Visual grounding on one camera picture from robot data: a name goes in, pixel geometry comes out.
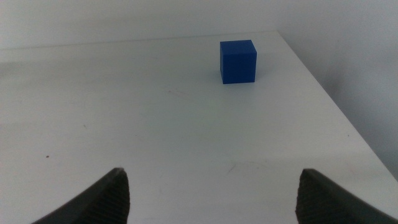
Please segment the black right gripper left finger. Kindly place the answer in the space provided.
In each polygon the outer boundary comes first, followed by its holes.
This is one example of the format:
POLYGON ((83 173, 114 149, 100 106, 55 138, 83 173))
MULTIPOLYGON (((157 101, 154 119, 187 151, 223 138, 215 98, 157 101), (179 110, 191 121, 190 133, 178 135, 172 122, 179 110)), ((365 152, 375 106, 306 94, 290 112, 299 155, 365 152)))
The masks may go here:
POLYGON ((82 193, 48 215, 41 224, 126 224, 130 211, 129 181, 114 168, 82 193))

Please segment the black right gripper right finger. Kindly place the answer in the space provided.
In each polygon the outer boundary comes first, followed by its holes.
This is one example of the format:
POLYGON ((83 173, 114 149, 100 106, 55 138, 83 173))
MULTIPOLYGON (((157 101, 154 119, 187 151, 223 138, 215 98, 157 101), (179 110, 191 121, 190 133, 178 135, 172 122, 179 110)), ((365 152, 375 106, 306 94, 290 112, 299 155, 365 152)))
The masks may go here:
POLYGON ((396 218, 315 169, 304 169, 300 175, 295 214, 299 224, 397 224, 396 218))

